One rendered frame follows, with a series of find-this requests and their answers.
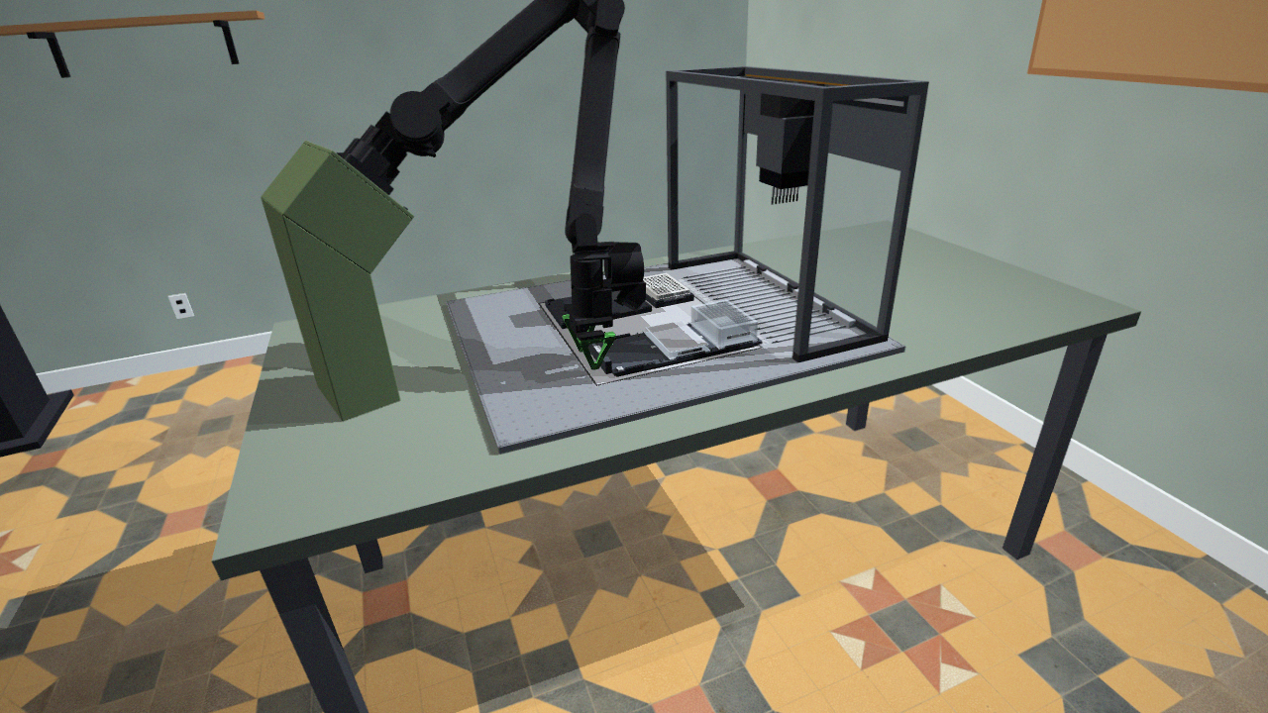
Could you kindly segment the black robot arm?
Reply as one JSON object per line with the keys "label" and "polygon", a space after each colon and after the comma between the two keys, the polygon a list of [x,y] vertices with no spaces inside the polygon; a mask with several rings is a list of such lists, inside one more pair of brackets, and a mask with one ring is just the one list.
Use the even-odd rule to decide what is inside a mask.
{"label": "black robot arm", "polygon": [[399,94],[392,103],[391,114],[385,112],[377,126],[369,126],[366,133],[340,155],[389,195],[394,189],[391,184],[399,174],[399,162],[407,157],[406,151],[435,157],[443,145],[444,131],[462,118],[481,93],[492,88],[557,29],[576,19],[587,32],[587,41],[574,176],[566,219],[566,239],[574,249],[574,255],[571,255],[571,284],[593,288],[604,283],[601,289],[592,291],[593,318],[612,316],[612,301],[638,312],[645,302],[640,245],[598,244],[597,240],[605,208],[607,129],[624,11],[623,0],[534,0],[422,93]]}

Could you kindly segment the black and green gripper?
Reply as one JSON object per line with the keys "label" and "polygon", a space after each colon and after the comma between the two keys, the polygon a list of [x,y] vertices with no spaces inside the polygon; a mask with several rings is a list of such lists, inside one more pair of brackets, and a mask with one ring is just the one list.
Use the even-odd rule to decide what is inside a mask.
{"label": "black and green gripper", "polygon": [[[592,313],[592,291],[598,291],[604,287],[604,283],[593,288],[579,288],[572,285],[572,303],[566,304],[566,311],[568,315],[563,315],[566,320],[566,326],[571,331],[572,337],[579,353],[585,353],[590,369],[598,369],[598,365],[605,359],[607,349],[615,343],[616,335],[614,331],[604,332],[602,330],[595,331],[596,326],[602,325],[602,329],[612,329],[614,318],[611,316],[593,318]],[[574,311],[572,311],[574,310]],[[588,345],[604,343],[601,351],[598,351],[597,362],[593,362],[590,356]]]}

